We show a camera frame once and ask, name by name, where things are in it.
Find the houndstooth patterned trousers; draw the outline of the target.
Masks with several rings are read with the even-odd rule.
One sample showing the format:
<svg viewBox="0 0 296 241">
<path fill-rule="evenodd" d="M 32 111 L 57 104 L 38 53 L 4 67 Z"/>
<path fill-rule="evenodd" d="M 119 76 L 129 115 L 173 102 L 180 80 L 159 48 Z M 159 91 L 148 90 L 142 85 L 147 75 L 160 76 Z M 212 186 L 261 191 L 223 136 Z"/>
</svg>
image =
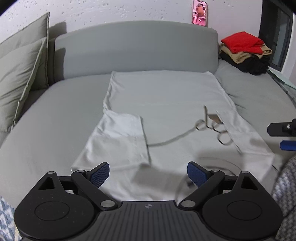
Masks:
<svg viewBox="0 0 296 241">
<path fill-rule="evenodd" d="M 295 156 L 282 168 L 272 192 L 283 213 L 276 240 L 295 240 Z"/>
</svg>

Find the glass side table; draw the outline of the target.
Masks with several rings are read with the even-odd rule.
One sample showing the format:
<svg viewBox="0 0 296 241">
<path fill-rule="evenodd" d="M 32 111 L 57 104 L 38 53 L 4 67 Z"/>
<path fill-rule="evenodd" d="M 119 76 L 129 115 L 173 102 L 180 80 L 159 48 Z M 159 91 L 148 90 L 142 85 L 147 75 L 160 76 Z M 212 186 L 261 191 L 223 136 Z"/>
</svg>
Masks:
<svg viewBox="0 0 296 241">
<path fill-rule="evenodd" d="M 295 103 L 295 85 L 284 77 L 279 71 L 269 67 L 269 75 L 281 87 L 281 89 L 288 95 L 293 103 Z"/>
</svg>

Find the grey cushion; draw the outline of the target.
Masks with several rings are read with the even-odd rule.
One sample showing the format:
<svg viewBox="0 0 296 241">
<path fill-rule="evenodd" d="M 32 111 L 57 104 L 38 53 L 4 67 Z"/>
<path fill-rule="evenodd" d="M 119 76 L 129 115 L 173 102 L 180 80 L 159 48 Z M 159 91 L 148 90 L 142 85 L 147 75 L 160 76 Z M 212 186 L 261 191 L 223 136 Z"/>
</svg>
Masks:
<svg viewBox="0 0 296 241">
<path fill-rule="evenodd" d="M 1 58 L 19 47 L 32 44 L 43 38 L 46 40 L 45 49 L 48 49 L 49 17 L 50 13 L 47 12 L 22 30 L 4 40 L 1 43 Z"/>
<path fill-rule="evenodd" d="M 1 58 L 1 131 L 16 125 L 35 80 L 46 38 L 19 47 Z"/>
</svg>

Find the red folded garment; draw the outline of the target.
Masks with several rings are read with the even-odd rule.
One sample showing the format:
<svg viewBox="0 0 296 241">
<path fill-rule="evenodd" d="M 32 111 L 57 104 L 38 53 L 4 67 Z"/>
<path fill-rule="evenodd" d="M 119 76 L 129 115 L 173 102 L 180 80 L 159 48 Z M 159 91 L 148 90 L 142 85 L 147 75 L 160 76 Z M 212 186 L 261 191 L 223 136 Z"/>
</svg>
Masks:
<svg viewBox="0 0 296 241">
<path fill-rule="evenodd" d="M 247 32 L 239 32 L 225 37 L 221 42 L 233 53 L 247 52 L 251 54 L 262 55 L 262 46 L 264 42 Z"/>
</svg>

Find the rear grey cushion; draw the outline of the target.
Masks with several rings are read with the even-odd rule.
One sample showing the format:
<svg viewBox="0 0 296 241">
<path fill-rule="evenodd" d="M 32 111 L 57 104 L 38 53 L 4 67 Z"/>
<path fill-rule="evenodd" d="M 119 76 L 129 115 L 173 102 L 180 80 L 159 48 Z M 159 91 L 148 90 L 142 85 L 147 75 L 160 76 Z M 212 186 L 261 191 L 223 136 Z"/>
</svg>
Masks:
<svg viewBox="0 0 296 241">
<path fill-rule="evenodd" d="M 45 49 L 48 49 L 49 17 L 50 13 L 47 12 L 22 30 L 4 40 L 1 43 L 1 58 L 19 47 L 32 44 L 43 38 L 46 40 Z"/>
</svg>

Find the tan folded garment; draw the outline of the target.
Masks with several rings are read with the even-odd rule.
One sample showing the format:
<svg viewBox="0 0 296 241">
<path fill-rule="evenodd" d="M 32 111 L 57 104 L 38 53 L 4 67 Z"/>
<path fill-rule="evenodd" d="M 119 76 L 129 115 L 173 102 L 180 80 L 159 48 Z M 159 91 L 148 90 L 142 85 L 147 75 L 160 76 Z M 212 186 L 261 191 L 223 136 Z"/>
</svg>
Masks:
<svg viewBox="0 0 296 241">
<path fill-rule="evenodd" d="M 238 52 L 238 53 L 234 54 L 224 44 L 221 44 L 219 53 L 221 53 L 221 52 L 226 53 L 227 55 L 230 56 L 230 58 L 235 63 L 240 64 L 244 60 L 246 60 L 247 58 L 257 56 L 259 59 L 261 59 L 263 56 L 269 56 L 269 55 L 271 55 L 273 53 L 272 50 L 269 49 L 269 47 L 267 47 L 265 44 L 263 44 L 261 49 L 262 49 L 262 54 L 252 54 L 252 53 L 248 53 L 248 52 Z"/>
</svg>

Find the black folded garment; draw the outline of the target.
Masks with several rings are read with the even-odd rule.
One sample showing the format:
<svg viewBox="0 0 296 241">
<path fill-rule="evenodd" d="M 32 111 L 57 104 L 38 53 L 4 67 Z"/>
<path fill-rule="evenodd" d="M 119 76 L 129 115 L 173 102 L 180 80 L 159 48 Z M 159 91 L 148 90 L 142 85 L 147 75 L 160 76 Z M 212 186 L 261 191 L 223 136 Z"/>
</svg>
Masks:
<svg viewBox="0 0 296 241">
<path fill-rule="evenodd" d="M 256 55 L 252 55 L 251 57 L 245 59 L 242 63 L 237 64 L 225 52 L 222 51 L 219 55 L 222 60 L 236 67 L 241 72 L 250 73 L 255 76 L 267 73 L 267 70 L 270 66 L 269 56 L 262 56 L 259 58 Z"/>
</svg>

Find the front grey cushion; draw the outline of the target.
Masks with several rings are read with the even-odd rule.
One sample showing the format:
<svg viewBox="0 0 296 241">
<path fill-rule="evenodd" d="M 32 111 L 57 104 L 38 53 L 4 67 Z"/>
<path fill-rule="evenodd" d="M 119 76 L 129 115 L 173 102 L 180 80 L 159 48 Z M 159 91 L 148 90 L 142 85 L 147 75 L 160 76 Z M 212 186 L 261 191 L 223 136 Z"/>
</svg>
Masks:
<svg viewBox="0 0 296 241">
<path fill-rule="evenodd" d="M 46 38 L 19 47 L 1 58 L 1 131 L 16 125 L 35 80 Z"/>
</svg>

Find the dark window frame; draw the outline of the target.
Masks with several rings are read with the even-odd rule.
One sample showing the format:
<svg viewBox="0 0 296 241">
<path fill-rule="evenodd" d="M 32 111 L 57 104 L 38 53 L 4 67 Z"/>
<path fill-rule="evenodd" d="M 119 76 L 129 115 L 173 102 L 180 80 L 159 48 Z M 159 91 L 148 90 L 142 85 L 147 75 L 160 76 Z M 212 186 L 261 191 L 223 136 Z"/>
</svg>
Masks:
<svg viewBox="0 0 296 241">
<path fill-rule="evenodd" d="M 292 36 L 293 10 L 291 1 L 263 0 L 259 38 L 272 50 L 270 66 L 281 71 Z"/>
</svg>

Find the pink smartphone on backrest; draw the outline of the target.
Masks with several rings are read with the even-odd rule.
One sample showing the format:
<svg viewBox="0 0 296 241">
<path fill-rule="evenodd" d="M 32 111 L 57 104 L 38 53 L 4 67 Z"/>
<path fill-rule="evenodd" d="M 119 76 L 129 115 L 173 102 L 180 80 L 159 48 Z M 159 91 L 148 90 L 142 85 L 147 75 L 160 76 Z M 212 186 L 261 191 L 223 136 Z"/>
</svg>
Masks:
<svg viewBox="0 0 296 241">
<path fill-rule="evenodd" d="M 208 4 L 205 1 L 193 1 L 192 24 L 208 26 Z"/>
</svg>

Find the white t-shirt with script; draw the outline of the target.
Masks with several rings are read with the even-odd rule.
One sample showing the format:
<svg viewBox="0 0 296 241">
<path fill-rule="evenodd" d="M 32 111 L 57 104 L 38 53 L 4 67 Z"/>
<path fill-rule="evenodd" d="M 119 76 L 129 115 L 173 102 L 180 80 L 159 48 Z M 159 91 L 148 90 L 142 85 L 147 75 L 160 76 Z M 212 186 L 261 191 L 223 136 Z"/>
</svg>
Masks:
<svg viewBox="0 0 296 241">
<path fill-rule="evenodd" d="M 209 72 L 113 72 L 103 115 L 72 171 L 102 162 L 101 190 L 119 200 L 180 201 L 195 189 L 187 164 L 249 171 L 271 191 L 276 157 Z"/>
</svg>

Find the grey sofa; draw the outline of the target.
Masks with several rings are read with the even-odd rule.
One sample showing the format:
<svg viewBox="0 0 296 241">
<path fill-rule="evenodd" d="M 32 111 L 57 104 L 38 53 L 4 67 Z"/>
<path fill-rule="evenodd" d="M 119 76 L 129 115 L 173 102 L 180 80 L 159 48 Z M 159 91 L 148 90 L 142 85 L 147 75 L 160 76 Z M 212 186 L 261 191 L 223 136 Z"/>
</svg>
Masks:
<svg viewBox="0 0 296 241">
<path fill-rule="evenodd" d="M 1 196 L 16 207 L 48 171 L 102 162 L 101 190 L 117 200 L 181 201 L 187 164 L 251 172 L 271 192 L 293 152 L 270 123 L 295 106 L 269 74 L 218 58 L 217 32 L 189 24 L 98 25 L 55 40 L 55 83 L 1 146 Z"/>
</svg>

